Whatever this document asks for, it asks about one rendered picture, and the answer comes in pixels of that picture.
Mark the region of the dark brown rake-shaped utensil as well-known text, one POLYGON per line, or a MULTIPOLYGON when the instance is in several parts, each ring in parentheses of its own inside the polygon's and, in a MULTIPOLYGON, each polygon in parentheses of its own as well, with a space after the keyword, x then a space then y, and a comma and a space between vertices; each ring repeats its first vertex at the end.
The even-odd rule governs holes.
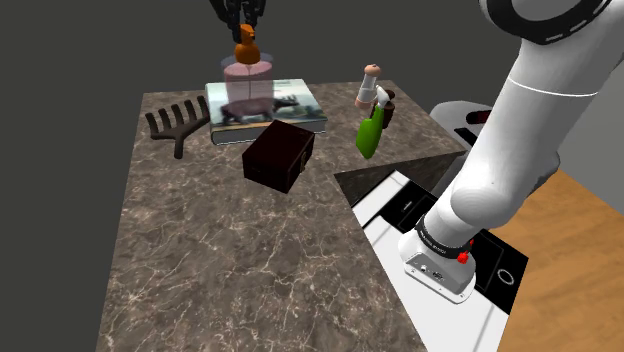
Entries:
POLYGON ((195 101, 187 99, 183 102, 186 109, 188 119, 185 120, 181 108, 178 104, 172 104, 170 111, 175 118, 175 125, 171 124, 171 119, 166 108, 158 110, 158 116, 161 121, 162 128, 159 128, 156 117, 153 113, 145 114, 147 120, 150 137, 152 140, 173 140, 174 141, 174 157, 176 159, 183 158, 184 141, 195 131, 205 126, 210 121, 210 113, 204 96, 199 95, 195 101))

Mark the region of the book with animal picture cover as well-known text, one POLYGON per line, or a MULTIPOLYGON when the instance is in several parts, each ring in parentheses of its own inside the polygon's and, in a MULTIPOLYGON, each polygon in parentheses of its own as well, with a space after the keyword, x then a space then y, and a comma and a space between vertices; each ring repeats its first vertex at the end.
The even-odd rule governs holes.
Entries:
POLYGON ((275 120, 326 130, 327 116, 302 79, 208 83, 205 93, 215 145, 253 141, 275 120))

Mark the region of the green spray bottle, white nozzle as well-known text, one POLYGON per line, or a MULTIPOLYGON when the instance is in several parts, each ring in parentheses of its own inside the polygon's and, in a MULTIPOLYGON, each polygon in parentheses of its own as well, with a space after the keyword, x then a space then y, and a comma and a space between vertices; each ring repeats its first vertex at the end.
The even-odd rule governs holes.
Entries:
POLYGON ((370 159, 378 147, 383 132, 384 106, 389 101, 386 90, 376 86, 377 95, 372 102, 369 118, 364 119, 359 126, 356 137, 356 146, 365 159, 370 159))

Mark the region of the dark brown wooden box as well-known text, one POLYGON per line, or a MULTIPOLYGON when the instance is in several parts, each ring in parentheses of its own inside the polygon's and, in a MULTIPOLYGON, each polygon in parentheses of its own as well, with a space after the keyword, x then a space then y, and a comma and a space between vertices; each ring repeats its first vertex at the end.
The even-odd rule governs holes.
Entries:
POLYGON ((313 132, 274 120, 243 152, 244 177, 287 194, 304 171, 314 141, 313 132))

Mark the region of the grey rounded appliance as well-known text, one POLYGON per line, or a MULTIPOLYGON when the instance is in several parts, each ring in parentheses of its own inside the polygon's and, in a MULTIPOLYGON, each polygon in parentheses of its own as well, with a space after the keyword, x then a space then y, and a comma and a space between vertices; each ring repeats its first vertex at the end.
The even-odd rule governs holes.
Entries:
POLYGON ((491 107, 467 101, 450 101, 436 105, 430 116, 463 147, 470 149, 482 130, 491 107))

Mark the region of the pink soap dispenser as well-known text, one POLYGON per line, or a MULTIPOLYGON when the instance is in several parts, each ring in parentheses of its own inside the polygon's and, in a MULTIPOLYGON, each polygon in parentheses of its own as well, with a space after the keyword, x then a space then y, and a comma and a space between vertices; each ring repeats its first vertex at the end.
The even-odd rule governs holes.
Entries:
POLYGON ((223 124, 245 124, 244 117, 271 116, 273 104, 272 57, 262 56, 255 43, 255 30, 240 25, 240 42, 235 46, 234 61, 224 66, 228 103, 220 108, 223 124))

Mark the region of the white and black robot stand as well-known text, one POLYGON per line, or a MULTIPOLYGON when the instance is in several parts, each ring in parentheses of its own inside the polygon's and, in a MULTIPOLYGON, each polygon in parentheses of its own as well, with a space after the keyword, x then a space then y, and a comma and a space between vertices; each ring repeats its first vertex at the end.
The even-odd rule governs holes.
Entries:
POLYGON ((400 258, 401 235, 436 198, 398 171, 388 174, 352 210, 428 352, 502 352, 500 342, 528 257, 482 230, 471 254, 476 276, 462 295, 440 285, 426 264, 400 258))

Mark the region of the dark brown cylinder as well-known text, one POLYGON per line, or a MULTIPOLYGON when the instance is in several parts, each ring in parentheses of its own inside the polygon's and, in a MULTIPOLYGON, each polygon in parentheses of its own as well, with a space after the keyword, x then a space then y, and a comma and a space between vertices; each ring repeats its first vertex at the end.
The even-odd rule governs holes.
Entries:
POLYGON ((388 94, 389 101, 384 106, 384 120, 382 125, 383 129, 386 129, 388 127, 395 110, 395 105, 392 102, 392 99, 395 97, 395 92, 392 90, 386 90, 386 93, 388 94))

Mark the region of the beige and clear pepper mill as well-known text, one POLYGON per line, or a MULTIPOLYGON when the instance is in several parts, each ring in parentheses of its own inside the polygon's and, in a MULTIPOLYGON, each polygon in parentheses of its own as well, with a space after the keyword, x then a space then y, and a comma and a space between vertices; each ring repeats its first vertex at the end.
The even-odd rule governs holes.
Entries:
POLYGON ((377 64, 369 64, 364 68, 364 77, 355 100, 356 107, 366 109, 371 106, 377 95, 376 80, 381 72, 377 64))

